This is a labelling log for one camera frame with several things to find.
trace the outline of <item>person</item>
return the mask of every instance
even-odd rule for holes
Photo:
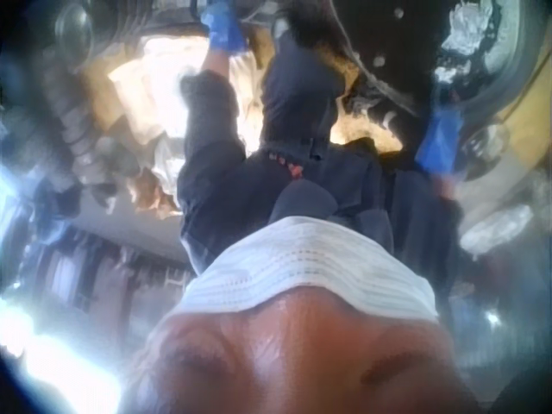
[[[136,359],[122,412],[475,413],[439,324],[455,278],[458,205],[369,146],[329,143],[342,76],[285,14],[263,84],[260,149],[236,131],[226,3],[182,80],[181,239],[198,277]]]

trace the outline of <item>blue glove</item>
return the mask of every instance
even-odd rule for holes
[[[464,121],[459,110],[436,110],[433,113],[416,162],[428,173],[453,175],[460,130]]]
[[[239,22],[228,1],[209,6],[201,15],[201,23],[209,28],[210,48],[223,50],[231,55],[248,50]]]

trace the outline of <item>white face mask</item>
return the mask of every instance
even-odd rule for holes
[[[300,286],[322,287],[368,315],[438,317],[426,279],[364,235],[308,217],[287,217],[225,250],[171,315],[245,311]]]

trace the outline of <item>bolt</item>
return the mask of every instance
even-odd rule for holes
[[[382,55],[378,55],[373,60],[373,66],[374,67],[382,67],[386,64],[386,57]]]
[[[397,7],[395,9],[395,17],[397,18],[397,20],[400,20],[403,18],[403,16],[405,15],[405,11],[402,10],[400,7]]]

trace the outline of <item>metal part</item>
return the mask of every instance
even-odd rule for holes
[[[466,181],[490,172],[502,159],[510,143],[510,131],[500,122],[476,130],[461,144],[459,159],[466,165]]]
[[[71,68],[79,68],[101,53],[116,32],[115,11],[102,0],[73,0],[58,14],[56,44],[60,56]]]

